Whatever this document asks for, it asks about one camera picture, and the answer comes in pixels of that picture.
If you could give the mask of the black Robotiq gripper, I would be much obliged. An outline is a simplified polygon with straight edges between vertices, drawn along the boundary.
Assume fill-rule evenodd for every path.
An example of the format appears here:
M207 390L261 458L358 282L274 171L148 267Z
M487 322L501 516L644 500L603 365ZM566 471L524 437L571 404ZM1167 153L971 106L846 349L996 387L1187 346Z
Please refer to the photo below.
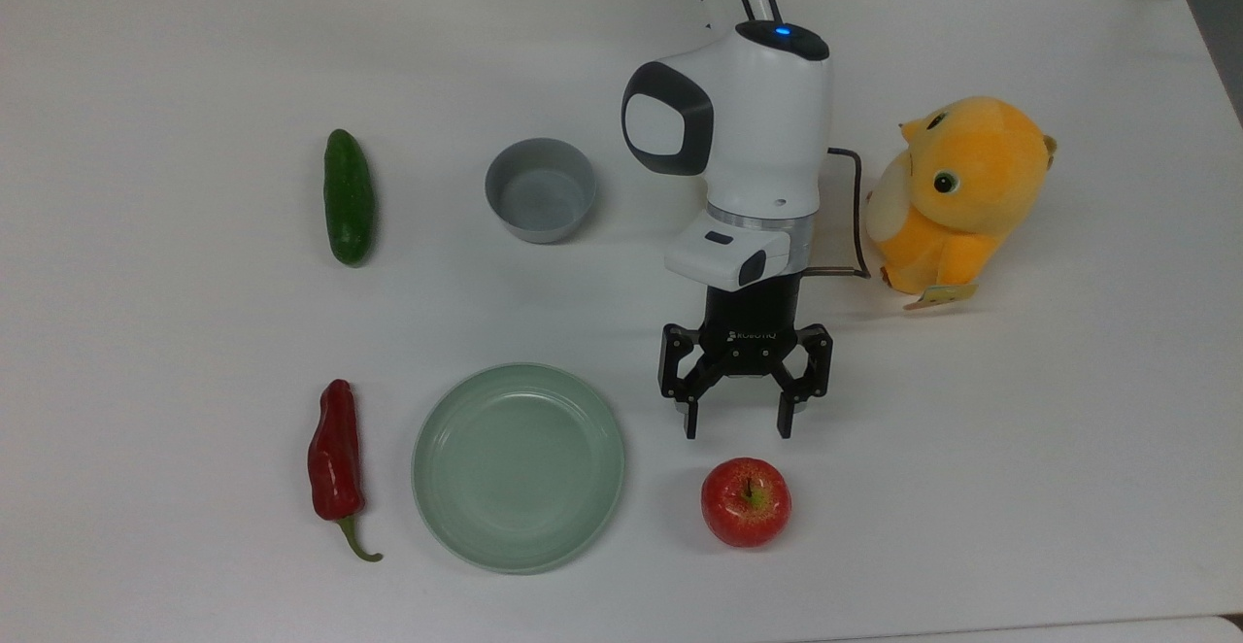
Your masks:
M723 374L774 374L781 387L776 427L782 439L791 439L799 405L825 396L833 338L824 325L796 330L802 280L791 274L745 289L707 289L701 330L664 327L658 389L681 408L687 440L697 435L702 396ZM805 353L798 377L786 364L794 348Z

